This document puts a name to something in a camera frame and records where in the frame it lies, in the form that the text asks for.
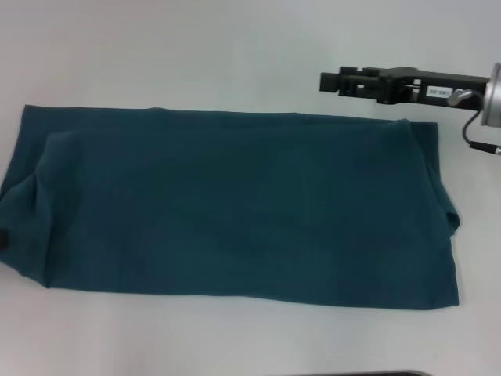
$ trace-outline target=fabric fold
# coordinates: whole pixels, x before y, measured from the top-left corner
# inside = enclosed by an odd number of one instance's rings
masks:
[[[437,125],[26,107],[0,260],[46,287],[458,304]]]

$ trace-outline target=metal cylinder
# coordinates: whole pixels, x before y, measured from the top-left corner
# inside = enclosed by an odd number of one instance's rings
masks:
[[[485,88],[481,124],[501,128],[501,63],[496,63]]]
[[[473,90],[458,89],[447,99],[447,103],[451,107],[455,107],[460,104],[461,101],[471,98],[473,95]]]

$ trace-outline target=white table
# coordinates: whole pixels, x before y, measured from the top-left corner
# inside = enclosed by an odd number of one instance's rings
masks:
[[[45,290],[0,266],[0,375],[499,375],[501,158],[467,148],[469,112],[318,87],[341,65],[489,76],[500,10],[492,0],[2,0],[2,172],[25,103],[437,121],[463,224],[453,240],[462,304],[430,312]],[[471,135],[501,143],[495,129]]]

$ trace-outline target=black object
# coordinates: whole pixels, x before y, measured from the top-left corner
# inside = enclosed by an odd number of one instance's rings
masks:
[[[363,374],[316,374],[300,376],[429,376],[421,372],[367,372]]]
[[[9,240],[9,233],[7,230],[0,229],[0,251],[7,248],[7,242]]]
[[[496,154],[498,150],[498,145],[493,145],[491,143],[478,143],[476,141],[470,141],[470,148],[475,150],[484,151],[490,154]]]
[[[381,104],[418,103],[431,106],[451,107],[447,96],[430,91],[430,87],[471,89],[482,95],[489,78],[425,72],[416,68],[362,68],[341,67],[338,74],[322,73],[321,92],[339,92],[340,96],[374,99]],[[457,108],[480,110],[481,101],[476,96],[465,99]]]

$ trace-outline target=white label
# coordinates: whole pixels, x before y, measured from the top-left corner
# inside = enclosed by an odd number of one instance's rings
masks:
[[[428,86],[426,96],[435,98],[449,98],[452,95],[452,88],[441,88],[440,86]]]

